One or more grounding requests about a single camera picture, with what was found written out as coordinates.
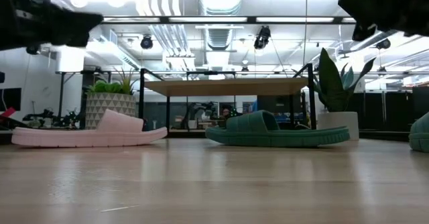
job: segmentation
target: floor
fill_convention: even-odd
[[[428,223],[429,154],[361,140],[319,149],[162,140],[0,146],[0,222]]]

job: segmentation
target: potted plant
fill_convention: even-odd
[[[106,109],[135,117],[133,85],[136,80],[131,80],[131,71],[129,74],[125,74],[123,70],[117,72],[121,76],[119,82],[107,83],[105,80],[98,80],[86,92],[86,129],[96,129]]]
[[[319,79],[314,76],[314,90],[318,93],[320,102],[328,109],[328,113],[318,115],[318,129],[347,126],[350,139],[359,140],[357,113],[346,110],[357,83],[373,68],[374,60],[368,61],[359,77],[355,79],[352,67],[345,72],[345,65],[339,73],[328,52],[322,49],[318,65]]]

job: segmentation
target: red object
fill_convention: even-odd
[[[10,107],[4,113],[2,113],[1,116],[3,116],[3,117],[10,117],[15,112],[16,112],[16,110],[13,107]]]

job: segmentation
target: pink slide sandal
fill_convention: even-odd
[[[12,143],[40,147],[138,146],[167,136],[167,128],[142,132],[143,120],[106,110],[96,130],[41,130],[17,127]]]

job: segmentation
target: plant pot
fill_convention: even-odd
[[[189,129],[196,129],[196,120],[188,120]]]
[[[135,99],[119,93],[90,93],[86,99],[85,129],[96,129],[106,109],[135,117]]]
[[[359,140],[359,122],[356,112],[321,113],[317,119],[317,129],[334,127],[349,128],[350,140]]]

